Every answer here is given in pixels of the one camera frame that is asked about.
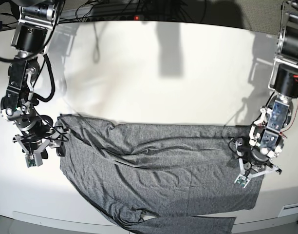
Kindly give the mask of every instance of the wrinkled fabric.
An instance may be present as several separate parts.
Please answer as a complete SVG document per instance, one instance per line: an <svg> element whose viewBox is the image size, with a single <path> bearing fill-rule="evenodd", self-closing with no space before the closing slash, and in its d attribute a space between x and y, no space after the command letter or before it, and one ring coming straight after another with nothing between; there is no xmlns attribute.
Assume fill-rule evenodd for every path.
<svg viewBox="0 0 298 234"><path fill-rule="evenodd" d="M109 221L140 234L228 234L234 218L196 215L252 209L262 178L234 185L228 147L249 126L119 124L61 116L70 129L61 170ZM157 218L144 221L144 215Z"/></svg>

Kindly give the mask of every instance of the white surface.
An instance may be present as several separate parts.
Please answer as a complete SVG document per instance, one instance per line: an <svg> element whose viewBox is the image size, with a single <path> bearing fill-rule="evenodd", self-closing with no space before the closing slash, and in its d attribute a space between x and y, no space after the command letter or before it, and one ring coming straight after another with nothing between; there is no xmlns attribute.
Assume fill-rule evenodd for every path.
<svg viewBox="0 0 298 234"><path fill-rule="evenodd" d="M71 50L70 32L76 35ZM0 55L15 53L9 46L12 35L0 33ZM276 39L265 34L210 25L122 21L59 26L49 53L56 95L37 110L54 121L60 113L77 111L115 122L250 124L269 96L275 46ZM0 63L0 99L7 69ZM47 96L49 86L44 69L37 92ZM20 146L11 142L18 133L0 117L1 215L20 212L112 225L63 176L55 151L49 150L41 167L26 168ZM212 216L252 222L275 218L283 205L298 203L298 116L286 134L283 153L275 160L283 173L266 176L256 207Z"/></svg>
<svg viewBox="0 0 298 234"><path fill-rule="evenodd" d="M43 217L23 214L19 212L13 212L13 216L15 220L33 223L33 224L51 227L51 228L74 231L74 232L94 233L94 234L129 234L129 231L126 231L117 226L69 222L69 221L63 221L63 220L52 219L52 218L43 218Z"/></svg>

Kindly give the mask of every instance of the gray cloth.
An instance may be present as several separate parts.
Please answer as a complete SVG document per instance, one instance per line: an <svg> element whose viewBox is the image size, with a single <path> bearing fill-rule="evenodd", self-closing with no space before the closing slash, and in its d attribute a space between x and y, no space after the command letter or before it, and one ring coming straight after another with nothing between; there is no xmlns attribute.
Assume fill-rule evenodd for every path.
<svg viewBox="0 0 298 234"><path fill-rule="evenodd" d="M233 218L189 216L255 206L262 178L245 189L234 185L239 166L228 148L231 137L248 136L248 126L115 126L77 116L59 117L58 123L70 129L61 158L64 175L108 220L127 230L157 233L155 227L165 227L179 233L180 219L168 222L185 217L188 229L199 228L191 234L226 234ZM143 215L158 218L143 222ZM220 224L217 232L205 229L209 220Z"/></svg>

